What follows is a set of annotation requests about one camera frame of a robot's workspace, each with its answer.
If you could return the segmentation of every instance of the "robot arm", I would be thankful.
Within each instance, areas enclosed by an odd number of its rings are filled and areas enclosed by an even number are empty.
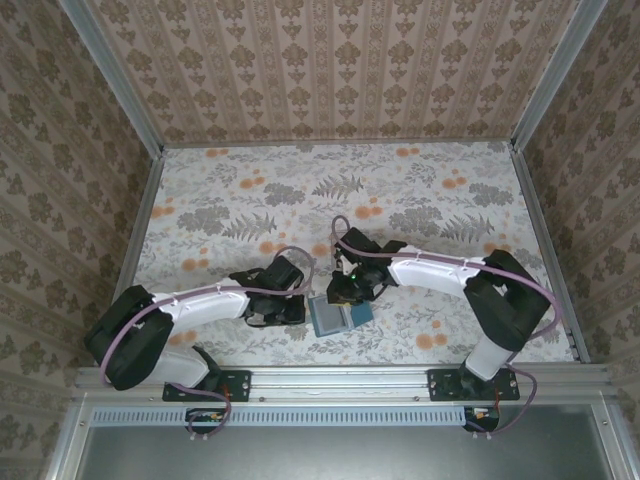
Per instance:
[[[262,328],[304,323],[304,296],[269,295],[300,284],[304,275],[285,257],[277,256],[266,269],[256,268],[231,274],[216,284],[218,292],[199,294],[194,289],[176,293],[147,292],[137,285],[125,290],[84,342],[94,359],[102,364],[107,350],[120,331],[144,308],[162,302],[126,332],[118,343],[106,373],[117,390],[141,383],[179,383],[186,387],[202,385],[213,390],[220,369],[211,357],[198,348],[167,345],[171,335],[225,318],[243,317],[247,325]],[[235,287],[234,290],[223,287]],[[243,288],[261,289],[246,293]],[[180,301],[167,302],[179,298]]]
[[[500,368],[522,350],[549,308],[546,298],[520,282],[464,265],[421,258],[420,250],[404,242],[390,241],[381,248],[356,228],[351,228],[341,240],[363,252],[409,253],[415,254],[415,257],[391,259],[358,256],[338,243],[337,255],[344,257],[355,268],[348,274],[339,271],[333,273],[327,290],[329,303],[357,305],[372,301],[378,295],[374,294],[374,289],[387,286],[431,288],[469,301],[483,336],[462,365],[462,377],[471,374],[482,382],[493,379]],[[486,258],[467,261],[533,281],[522,265],[502,250],[495,250]]]

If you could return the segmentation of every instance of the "gray leaf pattern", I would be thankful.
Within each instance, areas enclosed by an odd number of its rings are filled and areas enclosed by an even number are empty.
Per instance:
[[[504,143],[168,150],[136,282],[153,292],[195,288],[266,267],[277,250],[297,245],[315,257],[311,296],[321,295],[333,268],[330,222],[343,214],[380,244],[398,239],[468,257],[511,250],[544,283],[519,194]],[[302,256],[286,255],[308,275]],[[317,338],[309,324],[257,330],[225,319],[172,342],[198,344],[222,365],[420,364],[461,362],[480,334],[465,300],[396,288],[375,303],[372,322],[339,335]],[[559,332],[527,345],[519,360],[572,356]]]

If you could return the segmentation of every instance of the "wall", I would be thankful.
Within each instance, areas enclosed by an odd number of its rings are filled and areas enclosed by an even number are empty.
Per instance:
[[[576,0],[91,0],[168,144],[507,138]]]
[[[0,478],[39,475],[148,154],[55,1],[0,1]]]
[[[590,353],[640,440],[640,2],[609,2],[525,157]]]

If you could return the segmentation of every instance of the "floral tablecloth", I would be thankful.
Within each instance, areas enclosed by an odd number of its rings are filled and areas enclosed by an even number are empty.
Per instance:
[[[507,249],[548,286],[506,143],[180,149],[164,156],[135,279],[150,291],[266,267],[291,244],[317,259],[313,295],[321,295],[337,214],[381,244],[398,239],[459,256]],[[290,258],[308,267],[302,256]],[[430,290],[388,289],[374,313],[374,321],[324,338],[308,324],[258,330],[228,319],[170,342],[199,344],[223,365],[459,363],[481,333],[465,300]],[[527,345],[518,360],[573,357],[559,328]]]

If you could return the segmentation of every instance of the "cable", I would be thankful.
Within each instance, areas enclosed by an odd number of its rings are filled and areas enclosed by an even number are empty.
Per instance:
[[[122,330],[120,330],[118,332],[118,334],[116,335],[116,337],[113,339],[113,342],[111,342],[111,345],[109,345],[109,348],[107,349],[107,352],[104,354],[104,357],[102,358],[102,362],[100,362],[100,380],[102,381],[103,384],[105,385],[110,385],[109,381],[107,380],[107,365],[109,365],[109,362],[111,361],[111,357],[113,356],[113,352],[115,352],[116,348],[118,348],[118,345],[120,345],[120,342],[122,341],[122,339],[124,338],[124,336],[127,334],[127,332],[129,330],[131,330],[131,328],[133,328],[133,326],[138,323],[145,315],[149,314],[150,312],[160,308],[160,307],[164,307],[165,305],[169,305],[173,302],[181,302],[183,300],[188,300],[189,298],[193,298],[193,297],[199,297],[201,295],[208,295],[210,293],[221,293],[221,292],[249,292],[249,293],[263,293],[265,295],[277,295],[277,296],[282,296],[282,297],[288,297],[290,295],[300,295],[303,294],[307,291],[307,289],[311,286],[311,281],[313,280],[313,273],[314,273],[314,265],[315,265],[315,260],[314,258],[309,254],[309,252],[307,252],[306,250],[300,248],[300,247],[296,247],[294,245],[289,245],[287,247],[284,247],[280,250],[278,250],[278,252],[276,253],[276,256],[281,255],[283,252],[287,251],[287,250],[295,250],[298,252],[303,253],[306,257],[307,260],[309,261],[310,264],[310,272],[309,272],[309,278],[302,283],[302,285],[300,285],[298,288],[294,288],[293,290],[284,290],[284,291],[280,291],[280,290],[267,290],[265,288],[255,288],[255,287],[242,287],[240,285],[235,286],[235,285],[209,285],[206,287],[202,287],[196,290],[192,290],[190,292],[186,292],[186,293],[177,293],[175,294],[173,297],[170,298],[165,298],[164,300],[160,300],[156,303],[152,303],[151,305],[143,308],[142,310],[140,310],[138,313],[136,313],[131,320],[129,320],[124,327],[122,327]]]
[[[220,395],[219,393],[216,393],[216,392],[209,392],[207,390],[196,390],[194,388],[187,388],[183,385],[180,385],[179,383],[170,383],[169,385],[171,385],[172,387],[184,393],[190,393],[192,395],[202,395],[204,397],[213,397],[225,403],[224,417],[222,417],[222,420],[220,420],[220,423],[211,432],[207,433],[207,435],[215,435],[222,429],[222,427],[224,427],[225,423],[229,421],[229,417],[231,416],[231,402],[224,395]],[[197,433],[193,431],[193,420],[203,415],[206,415],[206,413],[207,412],[194,412],[189,417],[187,430],[192,435],[192,438],[195,438],[195,435],[197,435]]]
[[[337,215],[331,221],[331,233],[335,237],[338,245],[340,245],[342,248],[344,248],[345,250],[347,250],[347,251],[349,251],[349,252],[351,252],[351,253],[353,253],[355,255],[359,255],[359,256],[362,256],[362,257],[371,257],[371,258],[416,258],[416,254],[415,253],[407,253],[407,252],[399,252],[399,253],[370,253],[370,252],[363,252],[363,251],[357,250],[357,249],[347,245],[345,242],[343,242],[342,239],[340,238],[340,236],[338,235],[337,230],[336,230],[336,223],[338,222],[338,220],[342,220],[346,224],[347,230],[349,230],[351,228],[349,220],[344,215]],[[500,270],[498,268],[489,267],[487,265],[483,265],[482,263],[468,262],[466,259],[463,259],[463,258],[451,258],[451,257],[447,257],[447,256],[444,256],[444,255],[438,255],[436,253],[422,252],[422,253],[419,254],[419,258],[423,258],[425,260],[433,260],[433,261],[440,262],[440,263],[447,263],[449,265],[456,265],[456,266],[460,266],[460,267],[475,268],[477,270],[483,270],[485,272],[492,273],[494,275],[498,275],[498,276],[501,276],[501,277],[504,277],[504,278],[509,278],[511,280],[515,280],[517,282],[520,282],[523,285],[526,285],[527,287],[530,287],[530,288],[534,289],[536,292],[538,292],[539,294],[544,296],[549,301],[551,306],[553,307],[553,312],[554,312],[553,321],[549,325],[547,325],[546,327],[541,328],[537,332],[533,333],[531,335],[531,337],[529,337],[529,340],[533,340],[535,338],[541,337],[542,335],[545,335],[546,333],[548,333],[551,330],[553,330],[558,325],[558,323],[560,322],[560,317],[562,315],[562,310],[561,310],[560,304],[556,300],[556,298],[553,295],[553,293],[551,293],[546,288],[538,285],[536,282],[532,282],[528,278],[525,278],[525,277],[523,277],[521,275],[517,275],[515,273],[511,273],[511,272],[507,272],[507,271],[504,271],[504,270]],[[520,420],[520,418],[522,418],[522,416],[525,414],[525,412],[529,409],[529,407],[531,406],[531,403],[533,402],[533,399],[535,398],[536,393],[538,391],[538,382],[537,382],[537,380],[535,379],[535,377],[532,374],[530,374],[528,372],[525,372],[523,370],[519,370],[516,367],[514,367],[513,365],[508,363],[511,360],[513,360],[513,358],[516,355],[517,355],[517,352],[514,352],[514,354],[511,355],[511,357],[509,357],[509,359],[507,360],[507,363],[505,363],[505,365],[512,372],[514,372],[514,373],[516,373],[518,375],[523,375],[523,376],[525,376],[525,377],[527,377],[527,378],[529,378],[531,380],[531,382],[532,382],[531,393],[529,394],[529,397],[527,398],[527,401],[525,402],[525,404],[522,407],[522,409],[520,410],[520,412],[518,412],[518,415],[516,415],[516,417],[511,422],[509,422],[507,425],[505,425],[504,427],[498,428],[497,430],[494,430],[491,433],[486,432],[488,437],[490,435],[496,435],[496,434],[505,432],[505,431],[509,430],[511,427],[513,427]],[[480,427],[479,425],[477,425],[477,424],[475,424],[473,422],[467,422],[467,423],[469,425],[471,425],[472,427],[478,429],[479,431],[484,432],[484,429],[482,427]]]
[[[416,254],[415,253],[408,253],[408,252],[370,253],[370,252],[363,252],[363,251],[360,251],[360,250],[356,250],[355,248],[353,248],[353,247],[347,245],[345,242],[343,242],[342,239],[338,236],[338,233],[336,231],[336,223],[337,223],[338,220],[342,220],[344,223],[346,223],[347,230],[349,230],[351,228],[351,225],[349,224],[349,220],[345,216],[337,215],[331,222],[331,233],[336,238],[338,245],[340,245],[342,248],[344,248],[345,250],[347,250],[347,251],[349,251],[349,252],[351,252],[351,253],[353,253],[355,255],[359,255],[361,257],[371,257],[371,258],[416,258]],[[520,282],[520,283],[522,283],[523,285],[526,285],[529,288],[532,288],[533,290],[538,292],[540,295],[545,297],[549,301],[551,306],[553,307],[553,312],[554,312],[553,321],[549,325],[547,325],[546,327],[541,328],[537,332],[534,332],[531,335],[531,337],[529,337],[529,340],[533,340],[535,338],[538,338],[538,337],[541,337],[542,335],[547,334],[551,330],[555,329],[556,326],[558,325],[558,323],[560,322],[560,317],[561,317],[562,310],[560,308],[560,304],[556,300],[556,298],[553,295],[553,293],[551,293],[546,288],[538,285],[536,282],[533,282],[533,281],[529,280],[528,278],[525,278],[525,277],[523,277],[521,275],[518,275],[518,274],[515,274],[515,273],[511,273],[511,272],[507,272],[507,271],[504,271],[504,270],[500,270],[499,268],[489,267],[489,266],[484,265],[482,263],[467,262],[466,259],[464,259],[464,258],[451,258],[451,257],[447,257],[447,256],[444,256],[444,255],[438,255],[437,253],[428,253],[428,252],[421,252],[419,257],[422,258],[422,259],[425,259],[425,260],[433,260],[435,262],[447,263],[449,265],[456,265],[456,266],[459,266],[459,267],[475,268],[477,270],[483,270],[485,272],[492,273],[492,274],[498,275],[500,277],[509,278],[511,280],[515,280],[517,282]]]

